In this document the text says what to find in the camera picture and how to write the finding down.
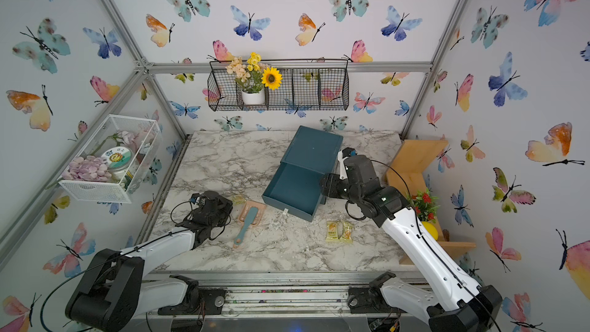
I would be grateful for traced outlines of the yellow cookie packet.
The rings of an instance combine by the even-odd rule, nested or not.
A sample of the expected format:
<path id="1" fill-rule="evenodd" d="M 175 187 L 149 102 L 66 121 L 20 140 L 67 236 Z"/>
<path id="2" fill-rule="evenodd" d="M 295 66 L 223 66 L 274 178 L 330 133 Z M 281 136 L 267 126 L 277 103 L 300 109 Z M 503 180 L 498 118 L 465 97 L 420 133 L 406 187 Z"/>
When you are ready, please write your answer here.
<path id="1" fill-rule="evenodd" d="M 233 195 L 231 197 L 231 200 L 232 200 L 234 206 L 243 205 L 247 201 L 247 199 L 243 195 Z"/>
<path id="2" fill-rule="evenodd" d="M 348 221 L 341 221 L 342 231 L 339 237 L 339 241 L 347 244 L 352 244 L 352 232 L 353 232 L 353 225 L 350 224 Z"/>
<path id="3" fill-rule="evenodd" d="M 340 237 L 338 235 L 338 226 L 339 223 L 337 221 L 327 222 L 326 242 L 336 242 L 340 240 Z"/>

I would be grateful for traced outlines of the dark teal top drawer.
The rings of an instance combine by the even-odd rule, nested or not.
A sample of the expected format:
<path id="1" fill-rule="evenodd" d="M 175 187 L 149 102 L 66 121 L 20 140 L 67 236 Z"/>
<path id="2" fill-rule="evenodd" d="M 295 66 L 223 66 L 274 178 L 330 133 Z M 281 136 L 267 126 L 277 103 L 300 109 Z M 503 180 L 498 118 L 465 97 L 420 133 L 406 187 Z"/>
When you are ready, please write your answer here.
<path id="1" fill-rule="evenodd" d="M 326 198 L 321 194 L 323 176 L 318 172 L 281 163 L 262 194 L 263 201 L 277 210 L 312 222 L 318 206 L 326 203 Z"/>

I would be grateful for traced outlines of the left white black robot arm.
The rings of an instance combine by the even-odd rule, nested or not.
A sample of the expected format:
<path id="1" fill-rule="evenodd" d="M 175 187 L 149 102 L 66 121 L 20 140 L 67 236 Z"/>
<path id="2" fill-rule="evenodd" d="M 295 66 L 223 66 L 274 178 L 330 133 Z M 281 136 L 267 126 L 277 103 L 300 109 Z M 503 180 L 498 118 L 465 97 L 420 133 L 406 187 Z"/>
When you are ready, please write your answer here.
<path id="1" fill-rule="evenodd" d="M 131 319 L 153 310 L 165 315 L 204 313 L 198 281 L 181 275 L 144 280 L 170 259 L 213 240 L 211 232 L 229 224 L 232 200 L 206 191 L 189 202 L 191 211 L 176 230 L 121 251 L 98 252 L 67 303 L 65 316 L 100 331 L 120 331 Z"/>

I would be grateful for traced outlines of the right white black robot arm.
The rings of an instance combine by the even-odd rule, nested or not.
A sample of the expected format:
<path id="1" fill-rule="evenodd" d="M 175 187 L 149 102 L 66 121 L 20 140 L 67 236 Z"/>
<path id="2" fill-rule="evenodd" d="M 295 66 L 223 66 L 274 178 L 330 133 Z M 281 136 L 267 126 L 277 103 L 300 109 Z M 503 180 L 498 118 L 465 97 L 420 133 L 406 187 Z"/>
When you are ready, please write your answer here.
<path id="1" fill-rule="evenodd" d="M 428 282 L 415 287 L 387 272 L 370 287 L 378 301 L 413 315 L 432 331 L 487 331 L 496 327 L 502 296 L 482 286 L 443 250 L 396 188 L 383 186 L 374 160 L 352 148 L 339 152 L 340 170 L 321 181 L 323 195 L 344 199 L 393 238 Z"/>

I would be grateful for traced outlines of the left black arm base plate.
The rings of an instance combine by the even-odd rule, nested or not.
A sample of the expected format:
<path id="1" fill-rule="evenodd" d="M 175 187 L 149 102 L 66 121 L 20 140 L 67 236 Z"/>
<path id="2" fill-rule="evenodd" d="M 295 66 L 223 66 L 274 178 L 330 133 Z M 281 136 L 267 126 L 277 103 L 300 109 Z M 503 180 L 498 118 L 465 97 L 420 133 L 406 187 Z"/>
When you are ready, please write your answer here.
<path id="1" fill-rule="evenodd" d="M 180 303 L 159 308 L 158 315 L 201 315 L 203 318 L 221 315 L 227 297 L 226 289 L 201 287 L 197 280 L 181 275 L 172 275 L 170 279 L 184 282 L 187 290 Z"/>

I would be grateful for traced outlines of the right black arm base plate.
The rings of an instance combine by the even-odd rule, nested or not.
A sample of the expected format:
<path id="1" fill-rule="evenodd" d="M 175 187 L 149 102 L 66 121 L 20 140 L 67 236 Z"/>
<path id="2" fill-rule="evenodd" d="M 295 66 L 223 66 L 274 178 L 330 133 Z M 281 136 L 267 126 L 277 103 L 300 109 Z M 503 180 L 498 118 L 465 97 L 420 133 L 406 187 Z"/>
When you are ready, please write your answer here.
<path id="1" fill-rule="evenodd" d="M 389 305 L 380 288 L 386 281 L 396 280 L 395 273 L 387 271 L 369 284 L 364 286 L 348 287 L 347 307 L 352 314 L 376 314 L 404 312 L 404 310 Z"/>

